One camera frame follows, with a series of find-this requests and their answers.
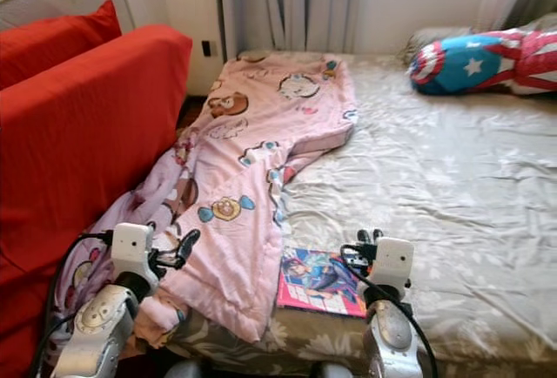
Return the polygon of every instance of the red pillow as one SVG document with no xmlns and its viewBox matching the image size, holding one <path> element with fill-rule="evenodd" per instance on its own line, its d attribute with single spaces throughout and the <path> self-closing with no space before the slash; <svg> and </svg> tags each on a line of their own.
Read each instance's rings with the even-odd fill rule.
<svg viewBox="0 0 557 378">
<path fill-rule="evenodd" d="M 111 0 L 90 15 L 43 19 L 0 32 L 0 90 L 122 35 Z"/>
</svg>

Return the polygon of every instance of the pillow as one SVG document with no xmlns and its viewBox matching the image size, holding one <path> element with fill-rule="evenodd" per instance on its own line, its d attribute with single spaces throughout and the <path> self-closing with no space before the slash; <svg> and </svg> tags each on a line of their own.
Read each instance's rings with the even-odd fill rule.
<svg viewBox="0 0 557 378">
<path fill-rule="evenodd" d="M 519 27 L 522 31 L 557 31 L 557 12 L 551 12 L 541 18 Z"/>
<path fill-rule="evenodd" d="M 470 27 L 429 27 L 418 30 L 412 34 L 406 47 L 400 53 L 404 64 L 410 64 L 414 55 L 423 47 L 434 41 L 450 37 L 460 37 L 473 34 Z"/>
<path fill-rule="evenodd" d="M 111 0 L 90 15 L 43 19 L 0 32 L 0 90 L 122 35 Z"/>
<path fill-rule="evenodd" d="M 429 95 L 557 91 L 556 44 L 557 33 L 519 29 L 447 38 L 416 55 L 410 79 Z"/>
</svg>

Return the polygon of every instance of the black cable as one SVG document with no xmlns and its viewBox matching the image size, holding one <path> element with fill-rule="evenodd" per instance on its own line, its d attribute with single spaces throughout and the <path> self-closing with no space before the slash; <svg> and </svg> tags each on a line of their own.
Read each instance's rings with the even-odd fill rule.
<svg viewBox="0 0 557 378">
<path fill-rule="evenodd" d="M 342 245 L 340 247 L 340 258 L 342 259 L 342 263 L 345 265 L 346 269 L 348 269 L 352 275 L 354 275 L 356 278 L 364 282 L 370 288 L 373 288 L 373 290 L 377 292 L 379 295 L 381 295 L 381 297 L 383 297 L 385 300 L 389 300 L 396 308 L 400 310 L 400 312 L 408 319 L 408 321 L 410 321 L 410 324 L 412 324 L 414 330 L 416 330 L 416 333 L 418 334 L 418 336 L 420 337 L 421 341 L 424 344 L 424 347 L 426 348 L 427 357 L 432 366 L 432 378 L 438 378 L 439 373 L 437 371 L 437 361 L 435 360 L 435 355 L 433 354 L 432 347 L 429 345 L 429 341 L 427 340 L 426 334 L 421 329 L 418 322 L 413 318 L 413 316 L 410 313 L 408 313 L 408 311 L 404 308 L 404 306 L 400 304 L 396 299 L 394 299 L 389 293 L 381 289 L 381 287 L 378 287 L 377 285 L 373 284 L 367 278 L 362 276 L 359 272 L 354 270 L 350 265 L 348 265 L 344 253 L 345 249 L 351 249 L 358 253 L 359 253 L 359 249 L 353 245 Z"/>
<path fill-rule="evenodd" d="M 46 305 L 44 306 L 43 336 L 45 336 L 50 330 L 50 315 L 52 313 L 52 306 L 54 306 L 54 294 L 56 293 L 56 286 L 58 283 L 58 279 L 60 278 L 60 274 L 62 273 L 62 269 L 64 269 L 66 261 L 73 252 L 73 249 L 76 248 L 77 244 L 81 243 L 83 239 L 87 239 L 88 237 L 89 236 L 86 235 L 80 235 L 73 243 L 71 243 L 70 247 L 68 247 L 68 250 L 66 250 L 66 253 L 64 253 L 64 256 L 60 260 L 60 263 L 56 267 L 54 276 L 50 280 L 49 292 L 46 297 Z"/>
<path fill-rule="evenodd" d="M 43 338 L 38 343 L 37 350 L 33 355 L 33 360 L 31 361 L 31 366 L 29 370 L 29 378 L 37 378 L 37 375 L 41 372 L 41 366 L 43 364 L 43 352 L 46 344 L 49 341 L 50 335 L 53 334 L 60 326 L 62 326 L 65 322 L 73 320 L 76 316 L 76 313 L 70 314 L 67 317 L 64 317 L 62 320 L 57 321 L 54 326 L 52 326 L 47 333 L 43 335 Z"/>
<path fill-rule="evenodd" d="M 54 276 L 50 280 L 49 291 L 46 297 L 46 305 L 44 308 L 43 335 L 45 335 L 49 331 L 50 314 L 52 312 L 52 306 L 54 306 L 54 294 L 56 293 L 56 286 L 60 278 L 60 274 L 62 273 L 62 269 L 64 269 L 66 261 L 68 260 L 71 253 L 73 252 L 73 249 L 75 249 L 77 244 L 81 243 L 82 240 L 90 239 L 90 238 L 100 239 L 107 246 L 109 246 L 112 244 L 112 234 L 113 234 L 112 230 L 106 230 L 101 233 L 82 233 L 79 236 L 77 236 L 77 239 L 73 243 L 71 243 L 70 247 L 68 247 L 68 250 L 66 250 L 66 253 L 64 253 L 64 256 L 62 257 L 60 263 L 56 268 L 56 272 L 54 273 Z"/>
</svg>

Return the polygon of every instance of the cartoon print blanket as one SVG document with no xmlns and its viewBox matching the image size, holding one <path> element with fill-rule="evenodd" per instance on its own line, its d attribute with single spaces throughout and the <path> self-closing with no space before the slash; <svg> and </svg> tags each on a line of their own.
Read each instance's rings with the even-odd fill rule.
<svg viewBox="0 0 557 378">
<path fill-rule="evenodd" d="M 273 55 L 228 62 L 198 119 L 144 183 L 91 229 L 151 222 L 161 250 L 175 249 L 192 228 L 201 231 L 186 266 L 169 269 L 158 292 L 142 303 L 135 335 L 160 346 L 192 307 L 257 341 L 277 292 L 287 228 L 282 185 L 343 145 L 355 118 L 352 80 L 335 57 L 308 64 Z M 84 241 L 58 284 L 56 316 L 75 312 L 110 279 L 105 249 Z M 66 338 L 61 330 L 54 341 Z"/>
</svg>

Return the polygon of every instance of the magazine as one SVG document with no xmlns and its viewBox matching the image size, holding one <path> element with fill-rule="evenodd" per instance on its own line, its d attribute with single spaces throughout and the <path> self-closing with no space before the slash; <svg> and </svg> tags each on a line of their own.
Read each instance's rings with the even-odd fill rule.
<svg viewBox="0 0 557 378">
<path fill-rule="evenodd" d="M 364 318 L 366 305 L 358 297 L 357 284 L 338 253 L 287 247 L 277 305 Z"/>
</svg>

